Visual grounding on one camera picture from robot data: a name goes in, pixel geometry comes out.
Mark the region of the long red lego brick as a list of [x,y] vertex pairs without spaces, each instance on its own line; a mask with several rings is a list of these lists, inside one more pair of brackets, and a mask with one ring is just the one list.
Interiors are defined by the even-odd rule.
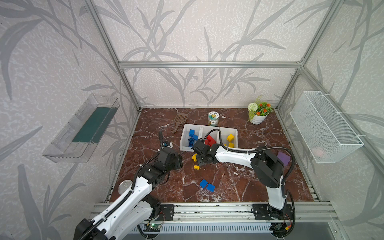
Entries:
[[205,145],[208,145],[209,147],[212,147],[213,144],[216,144],[216,140],[208,135],[205,139]]

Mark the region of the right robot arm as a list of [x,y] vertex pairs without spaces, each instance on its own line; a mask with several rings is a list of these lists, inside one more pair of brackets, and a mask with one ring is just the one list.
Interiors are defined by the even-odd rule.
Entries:
[[[255,176],[267,189],[268,206],[266,215],[273,220],[282,220],[288,214],[285,184],[288,176],[293,172],[296,158],[292,151],[285,147],[258,147],[257,149],[238,149],[225,146],[221,141],[211,146],[205,144],[206,134],[203,139],[198,139],[192,150],[197,154],[199,166],[217,163],[233,163],[252,169]],[[284,163],[271,150],[280,149],[290,154],[292,163],[284,174]]]

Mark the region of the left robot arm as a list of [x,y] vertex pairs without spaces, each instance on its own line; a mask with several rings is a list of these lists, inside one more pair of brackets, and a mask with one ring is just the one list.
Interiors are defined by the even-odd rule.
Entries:
[[141,165],[132,185],[92,220],[83,219],[75,229],[75,240],[121,240],[145,220],[160,214],[161,202],[150,193],[173,170],[181,169],[182,157],[159,133],[161,146],[156,155]]

